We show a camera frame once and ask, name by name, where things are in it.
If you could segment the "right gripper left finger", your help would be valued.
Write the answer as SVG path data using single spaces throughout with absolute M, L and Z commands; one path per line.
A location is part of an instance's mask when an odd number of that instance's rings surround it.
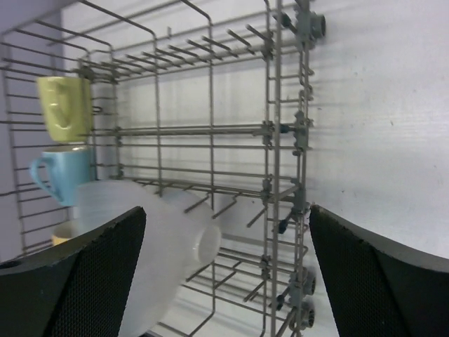
M 145 233 L 142 207 L 1 264 L 2 336 L 118 336 Z

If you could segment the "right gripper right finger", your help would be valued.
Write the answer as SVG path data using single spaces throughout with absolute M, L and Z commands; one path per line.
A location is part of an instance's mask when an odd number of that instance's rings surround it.
M 448 335 L 448 259 L 319 205 L 309 230 L 340 336 Z

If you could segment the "white bowl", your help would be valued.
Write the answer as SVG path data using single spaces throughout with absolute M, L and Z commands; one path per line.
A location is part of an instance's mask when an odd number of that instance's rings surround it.
M 136 206 L 144 209 L 147 224 L 120 336 L 141 336 L 159 322 L 181 283 L 213 262 L 222 238 L 213 210 L 197 195 L 170 189 L 159 196 L 125 180 L 80 185 L 74 231 L 84 234 Z

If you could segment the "yellow mug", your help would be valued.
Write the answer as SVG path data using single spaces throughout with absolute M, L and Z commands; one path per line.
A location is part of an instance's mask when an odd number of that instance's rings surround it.
M 83 232 L 81 223 L 77 220 L 68 220 L 53 228 L 51 241 L 53 246 L 57 246 L 78 237 Z

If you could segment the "blue mug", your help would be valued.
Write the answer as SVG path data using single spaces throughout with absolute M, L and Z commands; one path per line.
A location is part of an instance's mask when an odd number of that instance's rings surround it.
M 96 178 L 87 145 L 49 147 L 29 167 L 32 180 L 62 206 L 76 205 L 78 186 Z

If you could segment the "green mug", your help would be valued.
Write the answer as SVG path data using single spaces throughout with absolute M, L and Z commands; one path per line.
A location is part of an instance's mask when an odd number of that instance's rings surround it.
M 93 126 L 91 83 L 78 77 L 39 77 L 36 80 L 41 114 L 51 139 L 84 143 Z

